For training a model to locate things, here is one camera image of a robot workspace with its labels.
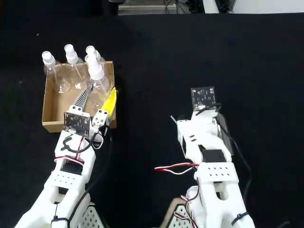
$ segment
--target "perforated white base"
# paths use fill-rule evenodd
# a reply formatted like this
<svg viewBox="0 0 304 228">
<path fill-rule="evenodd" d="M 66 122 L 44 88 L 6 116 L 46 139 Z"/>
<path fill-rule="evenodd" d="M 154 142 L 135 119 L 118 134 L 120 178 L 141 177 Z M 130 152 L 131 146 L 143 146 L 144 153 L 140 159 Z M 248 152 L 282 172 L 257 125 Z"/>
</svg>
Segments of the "perforated white base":
<svg viewBox="0 0 304 228">
<path fill-rule="evenodd" d="M 78 228 L 105 228 L 94 207 L 88 207 Z"/>
<path fill-rule="evenodd" d="M 182 216 L 189 218 L 184 205 L 179 205 L 175 211 L 181 214 Z M 182 220 L 173 215 L 171 220 L 169 221 L 168 228 L 192 228 L 192 226 L 188 220 Z"/>
</svg>

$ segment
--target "black cable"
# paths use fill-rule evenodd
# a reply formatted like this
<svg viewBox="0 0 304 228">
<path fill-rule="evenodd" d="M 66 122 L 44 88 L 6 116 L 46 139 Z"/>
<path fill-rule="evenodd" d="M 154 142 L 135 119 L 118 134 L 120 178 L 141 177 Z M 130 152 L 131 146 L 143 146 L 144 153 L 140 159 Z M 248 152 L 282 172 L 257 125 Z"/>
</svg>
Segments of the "black cable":
<svg viewBox="0 0 304 228">
<path fill-rule="evenodd" d="M 168 6 L 170 5 L 170 3 L 171 3 L 173 0 L 167 0 L 167 1 L 168 1 L 168 3 L 166 4 L 165 0 L 163 0 L 163 3 L 164 3 L 164 5 L 165 5 L 165 13 L 169 13 L 169 14 L 170 14 L 170 12 L 169 12 L 169 10 L 168 10 Z"/>
<path fill-rule="evenodd" d="M 180 6 L 179 2 L 176 4 L 176 7 L 179 7 L 183 13 L 186 13 L 184 9 Z"/>
<path fill-rule="evenodd" d="M 196 113 L 195 115 L 199 115 L 206 110 L 213 109 L 214 107 L 216 108 L 215 111 L 218 112 L 220 110 L 220 108 L 222 107 L 222 104 L 221 103 L 215 103 L 213 105 L 205 106 L 203 109 L 199 110 L 198 113 Z"/>
<path fill-rule="evenodd" d="M 246 166 L 246 168 L 248 169 L 248 172 L 249 172 L 249 179 L 247 181 L 247 184 L 243 190 L 243 201 L 244 201 L 244 204 L 246 205 L 246 197 L 247 197 L 247 193 L 248 193 L 248 190 L 249 190 L 249 186 L 251 184 L 251 168 L 250 166 L 248 165 L 246 159 L 244 158 L 243 156 L 243 153 L 242 151 L 240 150 L 240 148 L 238 147 L 238 144 L 237 142 L 234 140 L 234 138 L 231 137 L 231 135 L 226 131 L 226 129 L 222 126 L 222 124 L 220 123 L 220 121 L 218 120 L 217 117 L 214 117 L 214 119 L 216 120 L 217 124 L 219 125 L 219 127 L 221 128 L 221 130 L 224 132 L 224 134 L 233 142 L 237 152 L 238 152 L 238 155 L 240 156 L 242 162 L 244 163 L 244 165 Z"/>
<path fill-rule="evenodd" d="M 179 13 L 178 3 L 179 3 L 179 0 L 175 0 L 176 14 Z"/>
<path fill-rule="evenodd" d="M 109 152 L 109 157 L 107 159 L 107 162 L 106 164 L 104 165 L 104 169 L 102 170 L 102 172 L 100 173 L 100 175 L 95 179 L 95 181 L 93 183 L 91 183 L 89 185 L 89 187 L 85 190 L 84 194 L 80 197 L 80 199 L 78 200 L 77 204 L 75 205 L 74 207 L 74 210 L 72 211 L 71 213 L 71 216 L 69 218 L 69 223 L 72 221 L 76 211 L 77 211 L 77 208 L 79 207 L 80 203 L 82 202 L 82 200 L 85 198 L 85 196 L 87 195 L 87 193 L 100 181 L 100 179 L 104 176 L 104 173 L 107 169 L 107 166 L 109 165 L 110 163 L 110 158 L 111 158 L 111 154 L 112 154 L 112 134 L 111 132 L 109 131 L 109 135 L 110 135 L 110 152 Z"/>
<path fill-rule="evenodd" d="M 70 151 L 70 152 L 72 152 L 72 153 L 81 153 L 81 152 L 83 152 L 83 151 L 86 151 L 86 150 L 89 149 L 90 146 L 93 144 L 93 142 L 94 142 L 94 140 L 95 140 L 95 137 L 96 137 L 97 135 L 98 135 L 98 132 L 97 132 L 97 133 L 94 133 L 94 135 L 93 135 L 92 139 L 90 140 L 89 144 L 88 144 L 85 148 L 83 148 L 83 149 L 81 149 L 81 150 L 79 150 L 79 151 L 77 151 L 77 150 L 72 150 L 72 149 L 70 148 L 70 146 L 66 144 L 68 141 L 70 141 L 70 140 L 72 139 L 71 136 L 69 135 L 67 138 L 65 138 L 65 139 L 63 140 L 63 142 L 62 142 L 62 143 L 63 143 L 63 148 L 62 148 L 61 150 L 67 149 L 68 151 Z"/>
<path fill-rule="evenodd" d="M 279 226 L 277 226 L 276 228 L 284 228 L 287 225 L 290 225 L 290 221 L 285 221 L 282 224 L 280 224 Z"/>
</svg>

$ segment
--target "cable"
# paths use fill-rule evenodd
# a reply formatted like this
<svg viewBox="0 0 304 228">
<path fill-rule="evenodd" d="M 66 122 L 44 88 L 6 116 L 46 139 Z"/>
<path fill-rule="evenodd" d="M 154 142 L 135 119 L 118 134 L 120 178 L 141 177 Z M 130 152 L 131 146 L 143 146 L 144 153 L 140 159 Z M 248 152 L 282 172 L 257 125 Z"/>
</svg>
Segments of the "cable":
<svg viewBox="0 0 304 228">
<path fill-rule="evenodd" d="M 71 148 L 70 148 L 70 146 L 69 145 L 67 145 L 66 143 L 68 142 L 68 141 L 70 141 L 72 138 L 71 138 L 71 136 L 69 135 L 67 138 L 65 138 L 64 140 L 63 140 L 63 149 L 67 149 L 68 151 L 70 151 L 70 152 L 72 152 L 72 153 L 81 153 L 81 152 L 83 152 L 83 151 L 86 151 L 87 149 L 89 149 L 90 148 L 90 146 L 93 144 L 93 141 L 94 141 L 94 139 L 95 139 L 95 137 L 98 135 L 98 132 L 97 133 L 94 133 L 94 135 L 93 135 L 93 137 L 92 137 L 92 139 L 91 139 L 91 141 L 89 142 L 89 144 L 85 147 L 85 148 L 83 148 L 83 149 L 81 149 L 81 150 L 77 150 L 77 151 L 75 151 L 75 150 L 72 150 Z"/>
<path fill-rule="evenodd" d="M 186 11 L 184 11 L 184 9 L 180 6 L 179 2 L 176 4 L 176 8 L 177 7 L 179 7 L 183 13 L 186 13 Z"/>
<path fill-rule="evenodd" d="M 193 227 L 198 227 L 198 225 L 195 223 L 195 221 L 193 220 L 192 216 L 190 215 L 190 213 L 189 213 L 189 211 L 188 211 L 188 209 L 187 209 L 187 205 L 189 205 L 189 202 L 190 202 L 190 201 L 196 199 L 196 198 L 199 196 L 199 193 L 200 193 L 200 183 L 199 183 L 199 180 L 197 180 L 197 183 L 198 183 L 198 191 L 196 192 L 196 194 L 195 194 L 194 197 L 192 197 L 191 199 L 187 199 L 187 198 L 184 197 L 184 196 L 180 196 L 180 198 L 181 198 L 183 201 L 186 202 L 186 204 L 185 204 L 186 212 L 187 212 L 189 218 L 191 219 L 191 222 L 192 222 L 192 226 L 193 226 Z"/>
<path fill-rule="evenodd" d="M 195 115 L 199 115 L 202 112 L 204 112 L 206 110 L 209 110 L 209 109 L 212 109 L 214 107 L 216 108 L 215 112 L 218 112 L 220 110 L 220 108 L 222 107 L 222 104 L 221 103 L 215 103 L 214 105 L 205 106 L 203 109 L 199 110 L 198 113 L 196 113 Z"/>
<path fill-rule="evenodd" d="M 71 162 L 76 162 L 76 163 L 78 163 L 78 164 L 80 164 L 80 165 L 84 165 L 84 163 L 83 163 L 83 161 L 80 161 L 80 160 L 78 160 L 78 159 L 75 159 L 75 158 L 72 158 L 72 157 L 70 157 L 70 156 L 59 156 L 59 157 L 55 157 L 55 159 L 54 159 L 54 161 L 56 162 L 57 160 L 59 160 L 59 159 L 67 159 L 67 160 L 69 160 L 69 161 L 71 161 Z"/>
<path fill-rule="evenodd" d="M 169 10 L 168 10 L 168 6 L 170 5 L 170 3 L 172 2 L 172 0 L 167 0 L 168 3 L 166 4 L 166 0 L 163 0 L 163 4 L 165 5 L 165 13 L 169 13 Z"/>
<path fill-rule="evenodd" d="M 177 164 L 169 165 L 169 166 L 159 166 L 159 167 L 155 167 L 154 169 L 155 170 L 163 170 L 163 169 L 180 167 L 180 166 L 199 166 L 199 164 L 190 163 L 190 162 L 183 162 L 183 163 L 177 163 Z"/>
<path fill-rule="evenodd" d="M 81 140 L 80 140 L 80 144 L 79 144 L 78 149 L 77 149 L 78 151 L 80 150 L 81 143 L 82 143 L 82 141 L 83 141 L 84 139 L 85 139 L 85 137 L 82 136 L 82 137 L 81 137 Z M 75 158 L 78 160 L 78 159 L 79 159 L 79 156 L 80 156 L 80 153 L 77 153 L 77 155 L 76 155 Z"/>
<path fill-rule="evenodd" d="M 284 228 L 287 225 L 290 225 L 290 221 L 285 221 L 282 224 L 280 224 L 279 226 L 277 226 L 276 228 Z"/>
<path fill-rule="evenodd" d="M 182 174 L 185 174 L 186 172 L 189 172 L 189 171 L 192 170 L 192 169 L 193 169 L 193 167 L 188 168 L 187 170 L 185 170 L 185 171 L 183 171 L 183 172 L 173 172 L 173 171 L 167 170 L 167 169 L 158 170 L 158 171 L 170 172 L 170 173 L 172 173 L 172 174 L 174 174 L 174 175 L 182 175 Z"/>
<path fill-rule="evenodd" d="M 89 185 L 89 187 L 85 190 L 84 194 L 80 197 L 80 199 L 78 200 L 77 204 L 75 205 L 74 207 L 74 210 L 72 211 L 71 213 L 71 216 L 69 218 L 69 223 L 72 221 L 76 211 L 77 211 L 77 208 L 79 207 L 80 203 L 82 202 L 82 200 L 85 198 L 85 196 L 87 195 L 87 193 L 99 182 L 99 180 L 103 177 L 109 163 L 110 163 L 110 159 L 111 159 L 111 154 L 112 154 L 112 134 L 111 132 L 109 131 L 109 134 L 110 134 L 110 152 L 109 152 L 109 158 L 106 162 L 106 164 L 104 165 L 104 169 L 102 170 L 102 172 L 100 173 L 100 175 L 95 179 L 95 181 L 93 183 L 91 183 Z"/>
<path fill-rule="evenodd" d="M 178 14 L 178 13 L 179 13 L 178 2 L 179 2 L 179 0 L 175 0 L 176 14 Z"/>
<path fill-rule="evenodd" d="M 247 181 L 247 184 L 245 185 L 245 188 L 243 190 L 243 201 L 244 201 L 244 204 L 246 205 L 246 198 L 247 198 L 247 194 L 248 194 L 248 190 L 249 190 L 249 187 L 250 187 L 250 184 L 251 184 L 251 179 L 252 179 L 252 176 L 251 176 L 251 168 L 249 166 L 249 164 L 247 163 L 246 159 L 244 158 L 243 156 L 243 153 L 242 151 L 240 150 L 240 148 L 238 147 L 238 144 L 237 142 L 234 140 L 234 138 L 231 137 L 231 135 L 226 131 L 226 129 L 222 126 L 222 124 L 220 123 L 220 121 L 218 120 L 217 117 L 214 117 L 214 119 L 216 120 L 217 124 L 219 125 L 219 127 L 221 128 L 221 130 L 224 132 L 224 134 L 233 142 L 237 152 L 238 152 L 238 155 L 240 156 L 242 162 L 244 163 L 244 165 L 246 166 L 248 172 L 249 172 L 249 179 Z"/>
<path fill-rule="evenodd" d="M 99 135 L 100 135 L 100 137 L 101 137 L 100 145 L 99 145 L 98 147 L 95 147 L 94 144 L 92 144 L 92 147 L 93 147 L 95 150 L 99 150 L 99 149 L 102 147 L 102 145 L 104 144 L 104 138 L 102 137 L 101 134 L 99 134 Z"/>
</svg>

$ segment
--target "circuit board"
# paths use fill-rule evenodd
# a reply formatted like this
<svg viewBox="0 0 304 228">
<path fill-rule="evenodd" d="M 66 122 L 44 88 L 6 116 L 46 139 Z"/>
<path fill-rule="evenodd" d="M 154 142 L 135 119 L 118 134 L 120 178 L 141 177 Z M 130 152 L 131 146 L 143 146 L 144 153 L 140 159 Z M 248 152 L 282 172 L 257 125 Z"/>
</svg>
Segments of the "circuit board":
<svg viewBox="0 0 304 228">
<path fill-rule="evenodd" d="M 90 134 L 90 117 L 76 115 L 72 113 L 64 113 L 64 129 L 69 132 L 72 130 L 84 137 L 89 137 Z"/>
<path fill-rule="evenodd" d="M 191 89 L 192 105 L 194 111 L 199 111 L 205 106 L 213 106 L 216 103 L 214 87 L 200 87 Z"/>
</svg>

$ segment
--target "red and white wire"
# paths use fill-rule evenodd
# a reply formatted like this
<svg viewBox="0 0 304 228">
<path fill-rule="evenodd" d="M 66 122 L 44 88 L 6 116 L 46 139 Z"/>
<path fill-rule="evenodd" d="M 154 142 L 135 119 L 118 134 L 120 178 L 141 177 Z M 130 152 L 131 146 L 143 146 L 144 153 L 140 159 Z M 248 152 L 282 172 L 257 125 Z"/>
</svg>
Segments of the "red and white wire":
<svg viewBox="0 0 304 228">
<path fill-rule="evenodd" d="M 170 172 L 170 173 L 172 173 L 172 174 L 174 174 L 174 175 L 182 175 L 182 174 L 185 174 L 186 172 L 189 172 L 189 171 L 192 170 L 192 169 L 193 169 L 193 167 L 188 168 L 188 169 L 186 169 L 186 170 L 183 171 L 183 172 L 174 172 L 174 171 L 168 170 L 168 169 L 159 169 L 158 171 Z"/>
<path fill-rule="evenodd" d="M 196 223 L 193 221 L 192 218 L 189 218 L 189 217 L 186 217 L 186 216 L 183 216 L 181 215 L 180 213 L 177 213 L 176 211 L 173 213 L 175 217 L 177 217 L 178 219 L 181 219 L 181 220 L 188 220 L 189 222 L 191 222 L 191 225 L 193 228 L 198 228 Z"/>
<path fill-rule="evenodd" d="M 169 168 L 174 168 L 174 167 L 179 167 L 179 166 L 199 166 L 199 164 L 196 163 L 190 163 L 190 162 L 183 162 L 183 163 L 178 163 L 174 165 L 168 165 L 168 166 L 159 166 L 155 167 L 155 170 L 163 170 L 163 169 L 169 169 Z"/>
<path fill-rule="evenodd" d="M 172 170 L 169 170 L 169 168 L 180 167 L 180 166 L 191 166 L 191 167 L 186 169 L 183 172 L 174 172 Z M 170 172 L 174 175 L 182 175 L 182 174 L 185 174 L 186 172 L 192 170 L 194 166 L 199 166 L 199 165 L 195 164 L 195 163 L 184 162 L 184 163 L 178 163 L 178 164 L 169 165 L 169 166 L 159 166 L 159 167 L 155 167 L 154 169 L 158 170 L 158 171 Z"/>
<path fill-rule="evenodd" d="M 80 161 L 80 160 L 78 160 L 78 159 L 75 159 L 75 158 L 72 158 L 72 157 L 70 157 L 70 156 L 59 156 L 59 157 L 56 157 L 55 159 L 54 159 L 54 161 L 56 162 L 57 160 L 59 160 L 59 159 L 67 159 L 67 160 L 69 160 L 69 161 L 71 161 L 71 162 L 76 162 L 76 163 L 78 163 L 78 164 L 80 164 L 80 165 L 84 165 L 84 163 L 83 163 L 83 161 Z"/>
</svg>

